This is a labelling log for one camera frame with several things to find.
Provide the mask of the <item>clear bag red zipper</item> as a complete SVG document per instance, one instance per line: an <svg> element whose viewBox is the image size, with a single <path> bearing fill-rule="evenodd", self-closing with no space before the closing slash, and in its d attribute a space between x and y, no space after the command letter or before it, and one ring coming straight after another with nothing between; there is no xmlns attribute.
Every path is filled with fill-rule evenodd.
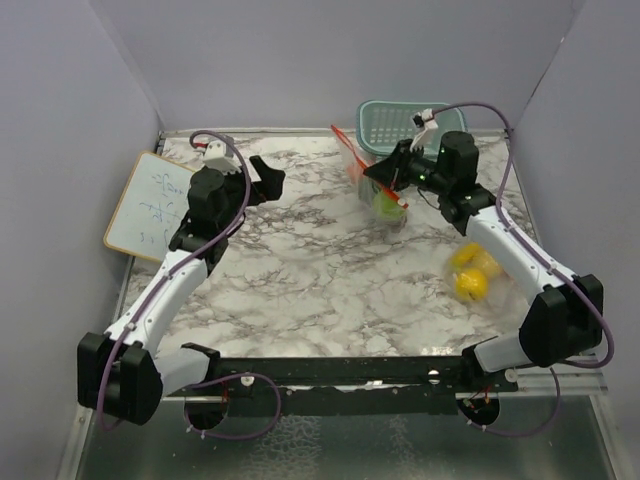
<svg viewBox="0 0 640 480"><path fill-rule="evenodd" d="M358 163L362 168L362 178L361 181L354 185L350 182L349 177L347 178L352 185L355 195L359 200L362 207L368 212L369 217L372 220L375 220L377 223L384 225L382 221L379 221L372 209L372 201L376 194L380 191L384 192L387 196L396 200L397 203L405 209L406 216L408 213L408 203L402 199L398 194L392 192L391 190L379 185L377 182L365 177L363 175L363 171L375 163L374 160L371 160L367 157L363 150L361 150L358 146L354 144L354 142L347 136L347 134L340 129L339 127L332 125L331 131L333 132L337 145L339 147L340 156L343 163L343 170L346 173L346 167L352 163Z"/></svg>

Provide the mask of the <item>green fake ball fruit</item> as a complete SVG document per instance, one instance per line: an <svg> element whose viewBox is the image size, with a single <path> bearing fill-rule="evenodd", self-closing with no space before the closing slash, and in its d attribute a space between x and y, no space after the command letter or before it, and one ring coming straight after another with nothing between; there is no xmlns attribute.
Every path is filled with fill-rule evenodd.
<svg viewBox="0 0 640 480"><path fill-rule="evenodd" d="M402 223L406 217L405 209L382 191L373 198L372 209L379 221L390 224Z"/></svg>

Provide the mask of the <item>orange fake pumpkin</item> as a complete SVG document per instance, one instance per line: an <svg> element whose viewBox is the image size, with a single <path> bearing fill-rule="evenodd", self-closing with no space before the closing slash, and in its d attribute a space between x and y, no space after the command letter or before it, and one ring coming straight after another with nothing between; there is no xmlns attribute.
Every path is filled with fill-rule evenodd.
<svg viewBox="0 0 640 480"><path fill-rule="evenodd" d="M358 163L352 163L346 167L346 173L352 184L356 185L361 181L362 168Z"/></svg>

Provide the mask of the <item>dark purple fake grapes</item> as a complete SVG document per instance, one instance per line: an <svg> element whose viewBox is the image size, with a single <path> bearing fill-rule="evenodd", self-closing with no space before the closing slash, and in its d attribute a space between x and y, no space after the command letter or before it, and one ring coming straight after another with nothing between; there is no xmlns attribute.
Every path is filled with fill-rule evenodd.
<svg viewBox="0 0 640 480"><path fill-rule="evenodd" d="M407 224L407 216L399 216L383 221L386 233L395 235L400 233Z"/></svg>

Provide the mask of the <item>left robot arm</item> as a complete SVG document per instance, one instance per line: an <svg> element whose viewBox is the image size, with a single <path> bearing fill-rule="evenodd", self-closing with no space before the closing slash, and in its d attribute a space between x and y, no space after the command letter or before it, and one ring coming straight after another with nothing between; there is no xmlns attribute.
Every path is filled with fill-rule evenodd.
<svg viewBox="0 0 640 480"><path fill-rule="evenodd" d="M192 387L202 395L218 388L218 352L187 344L166 359L155 354L188 297L222 259L246 208L282 196L284 171L269 167L258 155L248 164L257 180L251 180L246 166L234 173L204 166L191 176L186 213L156 275L104 333L87 333L77 346L81 406L143 425L164 397L182 388Z"/></svg>

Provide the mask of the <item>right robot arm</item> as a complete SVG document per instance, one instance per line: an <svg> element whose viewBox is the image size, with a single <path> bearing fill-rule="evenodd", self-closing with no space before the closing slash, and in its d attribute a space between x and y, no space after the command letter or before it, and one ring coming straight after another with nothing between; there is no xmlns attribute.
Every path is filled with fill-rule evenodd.
<svg viewBox="0 0 640 480"><path fill-rule="evenodd" d="M529 310L516 332L465 350L471 359L460 365L459 378L472 391L491 384L496 371L529 364L546 368L598 346L603 337L601 282L555 263L533 243L478 183L478 161L472 135L450 131L442 136L434 161L402 140L364 171L395 192L415 186L436 194L446 221L483 247L525 294Z"/></svg>

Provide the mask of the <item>yellow fake banana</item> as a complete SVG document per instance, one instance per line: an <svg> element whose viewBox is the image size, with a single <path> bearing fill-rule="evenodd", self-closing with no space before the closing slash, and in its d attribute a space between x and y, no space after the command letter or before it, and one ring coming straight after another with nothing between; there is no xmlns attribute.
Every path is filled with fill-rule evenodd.
<svg viewBox="0 0 640 480"><path fill-rule="evenodd" d="M456 269L464 268L473 258L483 250L483 248L475 242L467 243L455 250L449 258L449 264Z"/></svg>

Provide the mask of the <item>clear bag blue zipper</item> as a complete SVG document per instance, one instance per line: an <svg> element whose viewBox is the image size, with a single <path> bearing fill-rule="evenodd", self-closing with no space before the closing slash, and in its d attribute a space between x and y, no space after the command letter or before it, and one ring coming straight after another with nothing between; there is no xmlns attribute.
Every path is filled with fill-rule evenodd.
<svg viewBox="0 0 640 480"><path fill-rule="evenodd" d="M479 314L511 318L520 317L528 309L522 289L478 243L459 246L443 270L451 294Z"/></svg>

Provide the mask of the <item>yellow fake lemon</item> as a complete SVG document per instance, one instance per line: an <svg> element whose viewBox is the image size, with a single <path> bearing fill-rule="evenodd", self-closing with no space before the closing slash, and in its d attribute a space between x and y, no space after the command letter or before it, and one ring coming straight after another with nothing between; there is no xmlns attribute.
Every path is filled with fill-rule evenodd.
<svg viewBox="0 0 640 480"><path fill-rule="evenodd" d="M481 301L488 294L489 281L476 268L462 269L454 275L454 290L461 301Z"/></svg>

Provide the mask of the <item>teal plastic basket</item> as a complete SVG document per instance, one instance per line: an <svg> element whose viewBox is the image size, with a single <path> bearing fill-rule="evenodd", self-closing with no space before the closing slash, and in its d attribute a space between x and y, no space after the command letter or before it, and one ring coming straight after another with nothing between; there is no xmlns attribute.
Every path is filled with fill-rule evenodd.
<svg viewBox="0 0 640 480"><path fill-rule="evenodd" d="M425 109L437 110L443 102L393 102L369 100L359 105L356 113L356 139L366 152L387 157L400 140L412 139L416 133L413 117ZM436 116L438 130L424 147L426 156L435 157L441 137L449 131L468 131L460 109L447 110Z"/></svg>

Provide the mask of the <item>small whiteboard wooden frame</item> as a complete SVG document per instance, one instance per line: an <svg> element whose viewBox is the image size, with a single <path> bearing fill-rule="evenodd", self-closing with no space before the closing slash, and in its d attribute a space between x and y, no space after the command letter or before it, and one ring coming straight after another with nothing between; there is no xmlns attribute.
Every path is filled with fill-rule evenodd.
<svg viewBox="0 0 640 480"><path fill-rule="evenodd" d="M105 246L161 262L188 209L193 173L152 152L141 152L103 237Z"/></svg>

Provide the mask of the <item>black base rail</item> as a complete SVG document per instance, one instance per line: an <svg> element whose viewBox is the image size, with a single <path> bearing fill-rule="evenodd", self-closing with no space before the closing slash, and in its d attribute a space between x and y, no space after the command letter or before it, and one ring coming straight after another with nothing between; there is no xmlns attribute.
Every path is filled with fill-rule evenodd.
<svg viewBox="0 0 640 480"><path fill-rule="evenodd" d="M459 396L516 389L514 372L484 373L466 355L219 357L200 383L169 397L237 417L453 415Z"/></svg>

